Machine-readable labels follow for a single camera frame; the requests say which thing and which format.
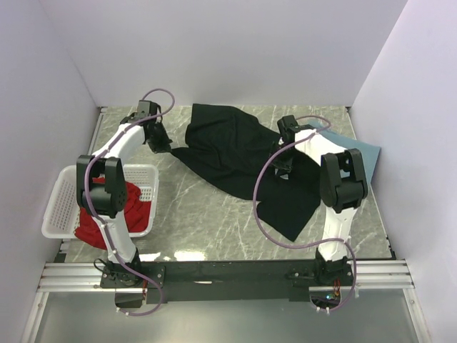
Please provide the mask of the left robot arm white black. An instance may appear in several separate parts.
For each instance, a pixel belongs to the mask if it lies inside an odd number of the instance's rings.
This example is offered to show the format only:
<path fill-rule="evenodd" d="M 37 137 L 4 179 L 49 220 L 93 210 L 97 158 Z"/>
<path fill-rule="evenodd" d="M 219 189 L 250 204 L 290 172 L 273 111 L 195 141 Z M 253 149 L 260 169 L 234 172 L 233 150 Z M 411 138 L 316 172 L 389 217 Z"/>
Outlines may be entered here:
<path fill-rule="evenodd" d="M 128 199 L 124 162 L 141 145 L 148 144 L 155 153 L 171 150 L 171 140 L 161 122 L 161 107 L 141 100 L 134 113 L 124 117 L 115 134 L 91 155 L 76 161 L 76 201 L 101 232 L 108 260 L 120 264 L 117 278 L 126 287 L 135 287 L 143 270 L 134 264 L 138 250 L 129 236 L 125 219 Z"/>

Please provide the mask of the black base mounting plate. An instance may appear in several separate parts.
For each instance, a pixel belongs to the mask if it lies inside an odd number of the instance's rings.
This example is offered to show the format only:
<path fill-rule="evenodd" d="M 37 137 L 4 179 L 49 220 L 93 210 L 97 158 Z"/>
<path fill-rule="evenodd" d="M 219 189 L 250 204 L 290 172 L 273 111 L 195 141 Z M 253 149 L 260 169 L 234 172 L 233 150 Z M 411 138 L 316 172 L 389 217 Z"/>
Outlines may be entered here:
<path fill-rule="evenodd" d="M 313 259 L 258 261 L 142 262 L 140 272 L 149 281 L 118 264 L 97 262 L 100 286 L 116 291 L 121 308 L 139 308 L 168 302 L 288 299 L 307 302 L 312 287 L 349 287 L 353 284 L 348 262 L 333 271 Z"/>

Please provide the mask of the folded blue t shirt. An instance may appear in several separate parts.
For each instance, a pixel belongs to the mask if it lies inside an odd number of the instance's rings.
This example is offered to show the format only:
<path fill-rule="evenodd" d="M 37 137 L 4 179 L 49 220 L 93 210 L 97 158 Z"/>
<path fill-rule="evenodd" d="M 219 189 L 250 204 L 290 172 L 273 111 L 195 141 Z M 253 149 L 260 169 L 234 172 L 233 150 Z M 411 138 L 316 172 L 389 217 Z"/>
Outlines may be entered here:
<path fill-rule="evenodd" d="M 381 148 L 379 146 L 370 145 L 362 141 L 350 138 L 344 134 L 338 134 L 331 130 L 324 130 L 320 135 L 333 142 L 336 145 L 342 146 L 346 149 L 358 149 L 363 157 L 363 165 L 366 173 L 367 184 L 371 183 L 373 174 L 376 168 L 378 155 Z M 302 162 L 301 168 L 304 168 L 304 174 L 308 172 L 308 188 L 315 193 L 318 193 L 319 170 L 317 166 L 306 167 L 306 162 Z"/>

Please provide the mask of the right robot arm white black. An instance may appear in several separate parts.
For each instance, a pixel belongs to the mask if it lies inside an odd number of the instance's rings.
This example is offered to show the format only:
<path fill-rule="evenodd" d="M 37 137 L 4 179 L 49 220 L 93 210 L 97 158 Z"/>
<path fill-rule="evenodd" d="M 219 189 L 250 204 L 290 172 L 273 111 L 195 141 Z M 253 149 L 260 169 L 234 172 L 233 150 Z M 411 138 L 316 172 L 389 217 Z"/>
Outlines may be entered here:
<path fill-rule="evenodd" d="M 279 154 L 272 161 L 275 173 L 289 174 L 293 160 L 307 156 L 319 166 L 319 195 L 326 206 L 324 243 L 317 248 L 317 257 L 323 261 L 313 268 L 314 279 L 329 285 L 338 277 L 334 262 L 346 256 L 344 243 L 350 237 L 353 218 L 362 201 L 367 197 L 368 185 L 362 153 L 333 143 L 318 132 L 317 128 L 298 124 L 292 115 L 277 121 L 280 139 L 273 151 L 295 142 L 296 145 Z"/>

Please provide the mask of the white plastic laundry basket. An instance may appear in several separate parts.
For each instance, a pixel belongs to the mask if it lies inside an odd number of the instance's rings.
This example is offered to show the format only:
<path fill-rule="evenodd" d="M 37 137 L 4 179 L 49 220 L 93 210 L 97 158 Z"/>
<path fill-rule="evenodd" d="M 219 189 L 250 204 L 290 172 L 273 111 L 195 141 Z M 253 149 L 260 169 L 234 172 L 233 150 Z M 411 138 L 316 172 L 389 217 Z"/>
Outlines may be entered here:
<path fill-rule="evenodd" d="M 159 192 L 159 171 L 150 164 L 124 165 L 124 177 L 141 190 L 139 199 L 150 202 L 149 222 L 145 230 L 132 232 L 131 238 L 146 236 L 153 226 Z M 59 173 L 44 212 L 41 232 L 50 239 L 73 239 L 79 226 L 79 206 L 76 202 L 76 167 L 68 166 Z"/>

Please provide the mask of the black t shirt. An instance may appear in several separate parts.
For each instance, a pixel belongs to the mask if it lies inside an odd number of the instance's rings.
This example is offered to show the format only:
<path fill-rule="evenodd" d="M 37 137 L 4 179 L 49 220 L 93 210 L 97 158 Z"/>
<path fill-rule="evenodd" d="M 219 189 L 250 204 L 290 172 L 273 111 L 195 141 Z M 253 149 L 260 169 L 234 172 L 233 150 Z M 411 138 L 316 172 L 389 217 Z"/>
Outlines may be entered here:
<path fill-rule="evenodd" d="M 259 172 L 270 157 L 279 134 L 258 119 L 232 106 L 193 104 L 185 147 L 175 148 L 174 157 L 209 184 L 233 197 L 256 199 L 258 217 L 282 236 L 295 241 L 321 204 L 318 193 L 308 186 L 308 171 L 317 166 L 307 156 L 293 160 L 288 179 L 277 178 L 269 167 L 255 191 Z"/>

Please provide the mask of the red t shirt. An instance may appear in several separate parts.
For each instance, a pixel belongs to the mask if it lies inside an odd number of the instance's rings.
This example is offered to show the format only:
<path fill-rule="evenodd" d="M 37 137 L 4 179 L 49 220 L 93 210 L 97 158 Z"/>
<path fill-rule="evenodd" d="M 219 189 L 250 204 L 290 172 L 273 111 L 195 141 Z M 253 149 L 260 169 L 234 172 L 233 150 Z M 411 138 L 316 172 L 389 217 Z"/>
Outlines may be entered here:
<path fill-rule="evenodd" d="M 151 202 L 140 200 L 141 190 L 134 184 L 126 182 L 128 198 L 124 208 L 124 216 L 129 233 L 141 233 L 146 230 L 149 224 L 149 214 Z M 74 235 L 81 241 L 106 250 L 106 244 L 97 223 L 86 213 L 84 208 L 80 208 L 79 226 L 75 229 Z"/>

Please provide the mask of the aluminium rail frame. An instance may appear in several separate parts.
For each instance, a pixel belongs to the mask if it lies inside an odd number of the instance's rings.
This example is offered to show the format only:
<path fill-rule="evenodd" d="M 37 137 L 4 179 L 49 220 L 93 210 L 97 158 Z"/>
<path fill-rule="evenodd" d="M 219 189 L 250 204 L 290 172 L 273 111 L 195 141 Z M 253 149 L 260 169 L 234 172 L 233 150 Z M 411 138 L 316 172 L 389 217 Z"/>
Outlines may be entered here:
<path fill-rule="evenodd" d="M 101 292 L 102 273 L 89 263 L 47 263 L 41 273 L 36 296 L 21 342 L 34 342 L 49 294 L 52 292 Z M 357 262 L 356 289 L 401 289 L 419 342 L 431 342 L 424 315 L 404 260 Z"/>

